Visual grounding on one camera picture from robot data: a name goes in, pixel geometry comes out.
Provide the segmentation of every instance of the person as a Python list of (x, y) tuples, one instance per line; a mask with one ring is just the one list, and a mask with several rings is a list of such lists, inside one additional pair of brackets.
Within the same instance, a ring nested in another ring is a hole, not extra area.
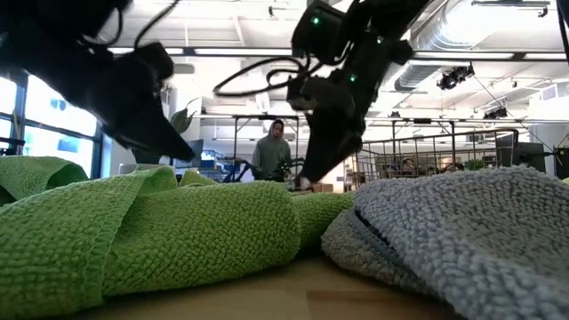
[(253, 175), (256, 180), (267, 180), (279, 162), (292, 160), (291, 148), (283, 139), (284, 128), (283, 121), (277, 119), (268, 129), (268, 135), (257, 141), (252, 154), (252, 165), (256, 168)]

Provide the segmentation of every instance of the ceiling pipe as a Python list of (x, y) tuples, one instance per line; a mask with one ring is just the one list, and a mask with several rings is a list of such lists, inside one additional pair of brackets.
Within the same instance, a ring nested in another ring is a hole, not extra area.
[[(470, 0), (449, 0), (411, 39), (415, 50), (469, 50), (482, 42), (496, 29), (493, 19), (484, 19)], [(395, 81), (397, 91), (413, 91), (424, 80), (433, 76), (441, 66), (410, 65)]]

